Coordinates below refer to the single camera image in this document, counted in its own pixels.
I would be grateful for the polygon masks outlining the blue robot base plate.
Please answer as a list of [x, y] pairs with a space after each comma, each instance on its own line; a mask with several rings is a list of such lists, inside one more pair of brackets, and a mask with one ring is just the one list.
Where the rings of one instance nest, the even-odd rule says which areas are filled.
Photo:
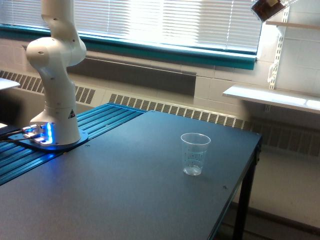
[[18, 145], [21, 145], [26, 148], [31, 148], [34, 150], [40, 150], [43, 152], [67, 152], [70, 151], [84, 143], [86, 143], [89, 139], [89, 135], [87, 132], [80, 132], [80, 140], [75, 143], [66, 144], [66, 145], [41, 145], [36, 143], [35, 141], [31, 141], [30, 139], [24, 139], [16, 141]]

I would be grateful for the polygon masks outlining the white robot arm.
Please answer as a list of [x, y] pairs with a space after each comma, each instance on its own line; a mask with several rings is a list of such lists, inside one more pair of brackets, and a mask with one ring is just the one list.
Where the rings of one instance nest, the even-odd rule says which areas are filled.
[[26, 57], [39, 73], [44, 88], [44, 110], [35, 116], [30, 133], [40, 146], [63, 146], [80, 140], [76, 117], [76, 88], [67, 68], [82, 62], [87, 48], [80, 39], [74, 17], [74, 1], [43, 0], [41, 17], [51, 35], [30, 42]]

